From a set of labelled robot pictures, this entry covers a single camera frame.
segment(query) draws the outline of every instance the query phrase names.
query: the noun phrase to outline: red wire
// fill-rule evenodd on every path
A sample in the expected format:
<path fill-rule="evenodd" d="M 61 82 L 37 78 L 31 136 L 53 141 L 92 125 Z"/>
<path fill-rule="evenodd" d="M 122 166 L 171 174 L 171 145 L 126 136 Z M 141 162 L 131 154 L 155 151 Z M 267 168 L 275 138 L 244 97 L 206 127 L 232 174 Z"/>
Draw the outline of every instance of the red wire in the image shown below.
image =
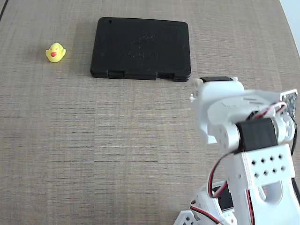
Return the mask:
<path fill-rule="evenodd" d="M 249 206 L 249 212 L 250 212 L 250 217 L 251 217 L 251 225 L 255 225 L 253 207 L 252 207 L 251 197 L 250 197 L 250 191 L 247 190 L 246 193 L 247 193 L 248 206 Z"/>
<path fill-rule="evenodd" d="M 200 208 L 197 208 L 197 207 L 195 207 L 195 206 L 192 206 L 192 205 L 194 205 L 195 203 L 196 203 L 195 200 L 193 200 L 193 201 L 191 202 L 191 205 L 190 205 L 190 209 L 191 209 L 191 210 L 194 210 L 194 211 L 196 211 L 196 212 L 198 212 L 198 213 L 200 213 L 200 214 L 206 216 L 207 218 L 211 219 L 211 220 L 212 220 L 214 223 L 216 223 L 216 224 L 220 224 L 219 220 L 218 220 L 217 218 L 215 218 L 213 215 L 211 215 L 210 213 L 208 213 L 208 212 L 206 212 L 206 211 L 204 211 L 204 210 L 202 210 L 202 209 L 200 209 Z"/>

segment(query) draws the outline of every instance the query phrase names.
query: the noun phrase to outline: tabletop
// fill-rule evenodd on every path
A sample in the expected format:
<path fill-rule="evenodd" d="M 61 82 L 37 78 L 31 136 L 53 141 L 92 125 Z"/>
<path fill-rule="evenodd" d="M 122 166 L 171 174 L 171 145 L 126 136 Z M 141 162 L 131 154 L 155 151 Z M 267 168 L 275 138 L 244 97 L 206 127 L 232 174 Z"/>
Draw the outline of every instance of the tabletop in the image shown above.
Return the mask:
<path fill-rule="evenodd" d="M 0 21 L 2 225 L 170 225 L 222 155 L 195 132 L 191 81 L 90 75 L 100 17 L 186 22 L 191 80 L 300 87 L 278 0 L 10 0 Z M 67 50 L 59 63 L 45 56 L 54 42 Z M 299 172 L 299 154 L 294 164 Z"/>

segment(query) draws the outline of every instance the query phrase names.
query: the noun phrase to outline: yellow rubber duck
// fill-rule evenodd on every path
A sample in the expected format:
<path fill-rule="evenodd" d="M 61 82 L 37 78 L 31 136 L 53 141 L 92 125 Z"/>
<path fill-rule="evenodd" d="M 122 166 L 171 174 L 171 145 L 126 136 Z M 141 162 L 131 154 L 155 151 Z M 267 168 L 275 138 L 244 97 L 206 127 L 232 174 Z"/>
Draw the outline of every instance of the yellow rubber duck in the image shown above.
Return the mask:
<path fill-rule="evenodd" d="M 46 50 L 46 56 L 50 62 L 59 62 L 66 54 L 66 50 L 60 43 L 55 42 L 49 50 Z"/>

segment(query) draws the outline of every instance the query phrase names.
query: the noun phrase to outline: white wall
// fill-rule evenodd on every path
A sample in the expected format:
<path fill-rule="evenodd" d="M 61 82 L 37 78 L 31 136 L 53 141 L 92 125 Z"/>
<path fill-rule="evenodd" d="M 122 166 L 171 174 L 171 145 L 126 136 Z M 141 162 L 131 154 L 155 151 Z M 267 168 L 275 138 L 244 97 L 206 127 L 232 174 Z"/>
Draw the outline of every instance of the white wall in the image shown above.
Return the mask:
<path fill-rule="evenodd" d="M 300 53 L 300 0 L 280 0 Z"/>

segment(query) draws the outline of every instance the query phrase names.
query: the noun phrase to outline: black wire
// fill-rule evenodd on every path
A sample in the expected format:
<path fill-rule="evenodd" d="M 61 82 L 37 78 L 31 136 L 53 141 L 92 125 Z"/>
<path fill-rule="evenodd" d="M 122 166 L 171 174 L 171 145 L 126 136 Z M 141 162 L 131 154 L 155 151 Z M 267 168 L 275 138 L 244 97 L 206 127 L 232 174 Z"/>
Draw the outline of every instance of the black wire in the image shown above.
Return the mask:
<path fill-rule="evenodd" d="M 6 0 L 4 2 L 4 4 L 3 4 L 3 7 L 2 7 L 2 10 L 1 10 L 1 13 L 0 13 L 0 20 L 1 20 L 2 16 L 3 16 L 4 10 L 5 10 L 7 4 L 8 4 L 8 0 Z"/>
<path fill-rule="evenodd" d="M 221 224 L 221 222 L 218 221 L 217 218 L 214 218 L 213 216 L 210 216 L 210 215 L 208 215 L 208 214 L 206 214 L 206 213 L 204 213 L 204 212 L 201 212 L 201 211 L 197 210 L 196 208 L 194 208 L 194 207 L 192 207 L 192 206 L 190 206 L 190 209 L 193 210 L 193 211 L 195 211 L 195 212 L 198 212 L 198 213 L 200 213 L 200 214 L 202 214 L 202 215 L 204 215 L 204 216 L 206 216 L 208 219 L 210 219 L 210 220 L 211 220 L 212 222 L 214 222 L 215 224 Z"/>
<path fill-rule="evenodd" d="M 292 141 L 292 149 L 291 149 L 291 155 L 293 156 L 297 144 L 298 125 L 293 117 L 292 120 L 294 121 L 295 124 L 295 134 L 294 134 L 294 139 Z"/>
<path fill-rule="evenodd" d="M 295 124 L 295 134 L 294 134 L 294 139 L 292 141 L 292 149 L 291 149 L 291 155 L 293 156 L 293 154 L 295 152 L 296 144 L 297 144 L 298 125 L 293 117 L 292 117 L 292 120 L 294 121 L 294 124 Z M 295 178 L 292 178 L 292 187 L 294 188 L 294 192 L 298 199 L 298 203 L 300 204 L 300 192 L 299 192 Z"/>

